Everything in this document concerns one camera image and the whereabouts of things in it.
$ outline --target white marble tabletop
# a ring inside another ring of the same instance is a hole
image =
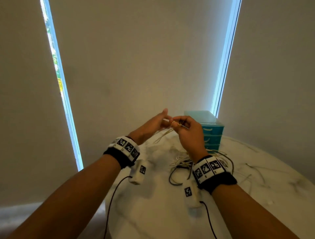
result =
[[[213,238],[204,206],[188,209],[181,186],[168,182],[170,163],[185,150],[172,132],[158,144],[157,134],[141,146],[140,159],[150,162],[142,185],[126,179],[117,189],[109,216],[109,230],[116,238]],[[300,239],[315,238],[315,185],[279,159],[250,145],[222,137],[220,151],[235,165],[238,184],[276,216]],[[117,183],[130,169],[119,174],[106,196],[106,209]],[[189,172],[178,169],[177,182]],[[217,238],[231,238],[211,195],[202,191]]]

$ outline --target light strip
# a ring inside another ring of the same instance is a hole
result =
[[[40,4],[42,7],[42,12],[43,12],[45,26],[46,26],[47,35],[48,35],[48,41],[49,41],[50,50],[53,57],[56,75],[58,79],[60,94],[62,98],[62,104],[65,110],[69,134],[70,134],[71,143],[72,143],[73,152],[74,152],[74,157],[76,159],[78,171],[80,171],[83,169],[82,157],[80,153],[79,142],[77,139],[76,128],[74,126],[67,86],[65,82],[65,76],[62,69],[61,58],[60,58],[60,53],[58,49],[58,43],[57,43],[56,33],[54,29],[53,18],[51,15],[48,0],[40,0]]]
[[[218,78],[217,78],[217,82],[215,84],[215,91],[214,91],[212,105],[211,105],[211,113],[215,117],[218,117],[218,115],[219,115],[219,109],[220,109],[220,104],[221,104],[223,87],[224,87],[224,83],[225,83],[227,67],[229,65],[235,29],[236,29],[236,24],[237,24],[237,20],[238,20],[238,14],[239,14],[239,10],[241,8],[241,2],[242,2],[242,0],[233,0],[233,2],[232,2],[230,19],[229,19],[229,23],[227,25],[227,31],[226,31],[226,36],[225,36],[225,42],[224,42],[220,67],[219,67]]]

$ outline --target blue storage box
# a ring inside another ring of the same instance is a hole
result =
[[[189,115],[202,125],[206,149],[218,150],[224,125],[207,110],[184,111],[184,115]]]

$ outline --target person's left arm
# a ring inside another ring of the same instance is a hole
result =
[[[138,145],[169,127],[167,109],[128,136]],[[77,238],[95,214],[121,167],[111,155],[84,168],[61,185],[8,239]]]

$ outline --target forearm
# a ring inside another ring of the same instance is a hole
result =
[[[78,237],[120,169],[115,158],[103,155],[61,185],[8,239]]]
[[[219,185],[212,196],[233,239],[298,239],[238,185]]]

